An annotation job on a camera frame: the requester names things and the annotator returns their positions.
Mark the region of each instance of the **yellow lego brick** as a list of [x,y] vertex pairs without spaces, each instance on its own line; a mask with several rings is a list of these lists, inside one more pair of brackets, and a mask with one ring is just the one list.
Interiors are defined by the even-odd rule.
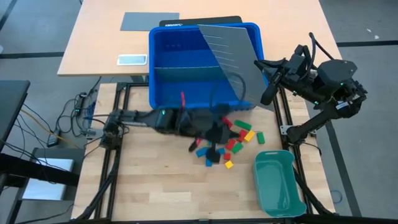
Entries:
[[255,132],[250,130],[249,133],[244,137],[244,141],[249,142],[253,138],[254,135],[255,135]]
[[230,169],[232,166],[234,166],[234,164],[231,161],[228,161],[225,163],[225,166],[227,169]]

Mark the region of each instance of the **wooden tabletop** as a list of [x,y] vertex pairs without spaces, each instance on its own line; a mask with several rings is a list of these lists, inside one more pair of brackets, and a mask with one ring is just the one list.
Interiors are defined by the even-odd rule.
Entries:
[[[115,92],[115,83],[100,86],[95,114],[112,111]],[[305,122],[308,112],[303,99],[290,93],[287,97],[294,124]],[[132,88],[128,109],[151,109],[147,87]],[[256,140],[244,144],[241,151],[232,155],[234,166],[230,170],[223,163],[205,167],[204,158],[188,153],[192,138],[163,135],[151,128],[130,127],[129,134],[123,138],[112,220],[266,218],[258,206],[252,167],[259,152],[282,148],[275,114],[257,107],[251,111],[234,112],[229,118],[252,124],[252,129],[263,131],[266,139],[263,145]],[[99,123],[93,126],[102,128]],[[316,144],[314,138],[308,138],[307,142]],[[97,145],[98,142],[91,143],[86,153]],[[334,211],[318,150],[308,145],[300,148],[307,185],[327,209]],[[104,149],[99,148],[85,159],[72,218],[83,212],[98,190],[103,158]]]
[[[298,44],[310,45],[309,32],[340,57],[320,3],[314,0],[84,0],[58,75],[148,74],[148,65],[116,65],[118,55],[148,54],[149,32],[120,31],[125,12],[179,12],[180,19],[241,16],[243,22],[260,27],[268,60],[290,58]],[[324,60],[318,51],[315,63]]]

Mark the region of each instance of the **green plastic tray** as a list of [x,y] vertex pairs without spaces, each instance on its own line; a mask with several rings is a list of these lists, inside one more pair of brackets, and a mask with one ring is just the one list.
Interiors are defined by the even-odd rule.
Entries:
[[289,151],[260,152],[254,161],[259,205],[271,217],[297,217],[307,206],[300,200]]

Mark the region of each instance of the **green lego brick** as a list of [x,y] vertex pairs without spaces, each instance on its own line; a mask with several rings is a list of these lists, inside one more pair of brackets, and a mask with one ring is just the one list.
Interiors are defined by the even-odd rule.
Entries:
[[232,152],[235,154],[237,152],[239,152],[239,150],[241,150],[243,148],[242,143],[237,143],[233,148],[232,148]]
[[266,143],[266,140],[264,139],[264,134],[262,132],[257,133],[257,141],[259,142],[259,144]]
[[251,124],[247,124],[247,123],[245,123],[245,122],[243,122],[243,121],[235,120],[235,121],[234,121],[234,124],[235,124],[236,126],[240,127],[240,128],[246,129],[246,130],[248,130],[248,131],[251,130]]

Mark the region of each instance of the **blue lego brick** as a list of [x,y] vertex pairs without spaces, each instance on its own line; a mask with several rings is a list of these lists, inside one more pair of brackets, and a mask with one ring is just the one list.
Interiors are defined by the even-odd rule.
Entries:
[[206,155],[207,150],[209,150],[209,147],[203,147],[201,149],[198,149],[197,150],[197,156],[201,157],[201,156]]
[[225,149],[224,149],[224,148],[217,149],[217,152],[218,152],[220,155],[224,155],[224,154],[225,154]]
[[211,167],[212,165],[213,163],[210,160],[206,159],[206,166]]

